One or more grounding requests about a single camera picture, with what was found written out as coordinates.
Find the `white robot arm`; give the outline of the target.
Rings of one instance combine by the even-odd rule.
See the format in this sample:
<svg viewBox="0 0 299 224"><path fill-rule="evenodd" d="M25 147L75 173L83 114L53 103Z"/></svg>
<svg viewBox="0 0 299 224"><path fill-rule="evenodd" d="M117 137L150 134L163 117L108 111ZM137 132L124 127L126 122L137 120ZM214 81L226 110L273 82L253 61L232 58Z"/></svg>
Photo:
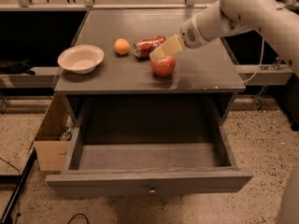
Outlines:
<svg viewBox="0 0 299 224"><path fill-rule="evenodd" d="M247 30L257 32L294 73L299 73L299 16L276 0L218 0L185 21L180 34L159 51L167 55L183 47L197 49L218 37ZM277 194L253 193L228 217L214 216L193 224L299 224L298 144L281 145L276 135L259 131L253 139L260 146L247 156L271 173L286 168L288 179L283 189Z"/></svg>

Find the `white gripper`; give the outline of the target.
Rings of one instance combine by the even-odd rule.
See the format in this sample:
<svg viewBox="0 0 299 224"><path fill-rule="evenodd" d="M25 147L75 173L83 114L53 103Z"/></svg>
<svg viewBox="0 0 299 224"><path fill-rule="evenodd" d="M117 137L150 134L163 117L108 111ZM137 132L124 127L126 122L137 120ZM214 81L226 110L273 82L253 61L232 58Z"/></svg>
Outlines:
<svg viewBox="0 0 299 224"><path fill-rule="evenodd" d="M207 40L202 36L198 28L197 15L193 15L182 23L180 35L173 35L164 41L162 45L149 55L150 59L158 61L183 51L185 46L189 49L198 49L207 43Z"/></svg>

